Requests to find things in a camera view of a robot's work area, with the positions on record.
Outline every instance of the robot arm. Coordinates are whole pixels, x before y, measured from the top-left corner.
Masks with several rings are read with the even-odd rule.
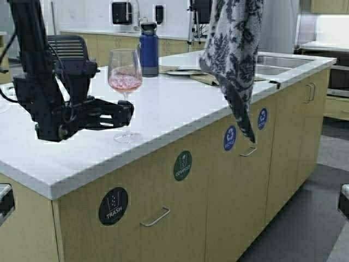
[[[14,87],[18,103],[37,123],[38,138],[59,142],[84,128],[101,130],[128,126],[134,113],[131,103],[112,104],[87,96],[90,79],[97,72],[96,63],[86,60],[62,62],[59,57],[59,62],[54,62],[51,52],[54,49],[47,40],[40,0],[8,2],[25,72],[14,78]],[[65,87],[71,97],[70,103],[63,99],[55,72],[68,77]]]

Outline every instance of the towel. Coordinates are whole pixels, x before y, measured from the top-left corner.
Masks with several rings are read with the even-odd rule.
[[[242,133],[256,143],[248,115],[264,0],[213,0],[201,69],[214,75]]]

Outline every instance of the metal drawer handle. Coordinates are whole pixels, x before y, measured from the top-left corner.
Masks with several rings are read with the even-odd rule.
[[[312,93],[312,99],[311,101],[314,101],[315,100],[315,97],[316,97],[316,90],[317,90],[317,86],[315,83],[310,83],[313,87],[314,87],[314,91]]]
[[[141,225],[143,225],[146,228],[150,228],[150,227],[156,225],[160,220],[165,218],[169,213],[171,213],[171,210],[168,209],[167,207],[163,207],[163,210],[165,210],[166,212],[163,215],[161,215],[159,218],[157,218],[156,220],[154,220],[153,222],[151,222],[149,224],[141,223]]]
[[[309,92],[309,97],[308,97],[308,100],[307,101],[304,101],[303,103],[304,104],[309,104],[314,96],[314,99],[315,99],[315,95],[313,95],[313,88],[315,88],[315,84],[314,83],[310,83],[310,84],[307,84],[306,86],[310,87],[310,92]]]
[[[249,157],[251,156],[254,152],[257,151],[257,147],[256,146],[251,146],[250,147],[250,151],[246,154],[240,154],[241,157]]]

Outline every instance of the recycling sticker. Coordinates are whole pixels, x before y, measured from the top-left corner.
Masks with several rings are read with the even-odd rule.
[[[186,179],[192,166],[192,156],[189,151],[183,151],[174,164],[173,174],[177,181]]]
[[[228,130],[224,136],[224,150],[225,151],[230,151],[233,149],[235,142],[236,142],[236,135],[237,135],[237,131],[236,131],[235,126],[231,126],[230,128],[228,128]]]
[[[263,108],[258,117],[258,129],[263,130],[268,122],[268,110]]]

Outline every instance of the backsplash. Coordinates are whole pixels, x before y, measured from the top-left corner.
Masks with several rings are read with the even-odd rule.
[[[60,28],[83,27],[99,30],[113,30],[117,26],[110,22],[111,2],[124,0],[60,0],[56,1],[58,9],[58,26]],[[130,0],[136,11],[136,1]],[[148,21],[154,19],[157,4],[165,6],[165,21],[159,26],[158,34],[187,37],[189,29],[188,0],[140,0],[141,17]]]

